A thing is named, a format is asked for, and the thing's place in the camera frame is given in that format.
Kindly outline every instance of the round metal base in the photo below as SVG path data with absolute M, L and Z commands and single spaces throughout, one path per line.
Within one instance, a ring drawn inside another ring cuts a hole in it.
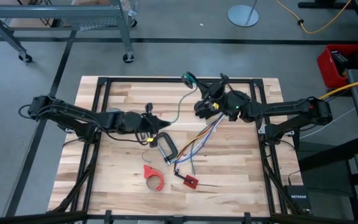
M 237 26 L 250 27 L 255 25 L 259 20 L 258 12 L 254 10 L 247 23 L 247 19 L 251 12 L 251 9 L 252 8 L 249 6 L 232 6 L 227 12 L 227 17 L 229 18 L 230 22 Z

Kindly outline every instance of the red plastic part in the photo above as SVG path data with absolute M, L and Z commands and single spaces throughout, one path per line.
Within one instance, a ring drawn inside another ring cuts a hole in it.
M 340 88 L 348 84 L 347 77 L 343 77 L 336 69 L 331 51 L 337 50 L 345 57 L 358 52 L 358 45 L 327 45 L 323 53 L 317 58 L 318 67 L 328 88 Z
M 189 175 L 186 176 L 186 179 L 188 180 L 185 180 L 183 182 L 183 184 L 191 187 L 192 189 L 195 189 L 197 187 L 197 184 L 198 184 L 198 180 L 194 177 L 190 177 Z
M 162 190 L 162 188 L 164 187 L 164 176 L 162 175 L 162 173 L 151 168 L 148 165 L 144 165 L 143 168 L 144 168 L 144 178 L 149 179 L 152 176 L 157 176 L 160 179 L 160 185 L 155 190 L 156 191 Z

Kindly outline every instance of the green wire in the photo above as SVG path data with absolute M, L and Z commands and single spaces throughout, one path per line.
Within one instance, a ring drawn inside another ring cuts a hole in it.
M 184 95 L 184 96 L 180 99 L 179 104 L 178 104 L 178 115 L 177 115 L 177 117 L 176 117 L 173 121 L 171 121 L 171 124 L 177 122 L 178 119 L 179 119 L 181 102 L 182 102 L 187 96 L 190 96 L 191 94 L 195 93 L 195 92 L 197 91 L 197 89 L 198 89 L 198 86 L 197 86 L 193 91 L 187 93 L 186 95 Z

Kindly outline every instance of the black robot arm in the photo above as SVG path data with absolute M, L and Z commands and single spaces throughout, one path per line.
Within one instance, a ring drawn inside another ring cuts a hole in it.
M 50 119 L 61 127 L 74 130 L 83 141 L 96 142 L 97 132 L 118 134 L 147 133 L 157 134 L 159 129 L 170 125 L 152 114 L 152 104 L 146 105 L 146 112 L 139 114 L 118 109 L 108 112 L 93 112 L 65 103 L 51 96 L 38 96 L 33 99 L 28 114 L 31 119 Z
M 186 72 L 182 80 L 189 88 L 195 84 L 200 89 L 202 100 L 194 107 L 199 118 L 208 119 L 218 113 L 223 113 L 230 121 L 240 118 L 249 123 L 267 116 L 297 114 L 298 116 L 280 124 L 261 127 L 260 132 L 265 134 L 265 140 L 269 144 L 279 144 L 282 136 L 294 129 L 300 129 L 309 124 L 326 125 L 333 119 L 329 104 L 315 97 L 262 104 L 252 100 L 241 91 L 233 90 L 229 84 L 229 78 L 222 73 L 220 82 L 204 83 L 190 72 Z M 228 92 L 225 91 L 226 85 L 229 87 Z

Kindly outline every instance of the red toolbox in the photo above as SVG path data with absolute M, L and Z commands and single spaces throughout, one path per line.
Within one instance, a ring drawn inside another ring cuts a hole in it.
M 318 67 L 328 88 L 340 88 L 347 85 L 347 77 L 343 77 L 336 69 L 331 52 L 337 50 L 345 57 L 358 52 L 358 45 L 327 45 L 324 52 L 317 58 Z

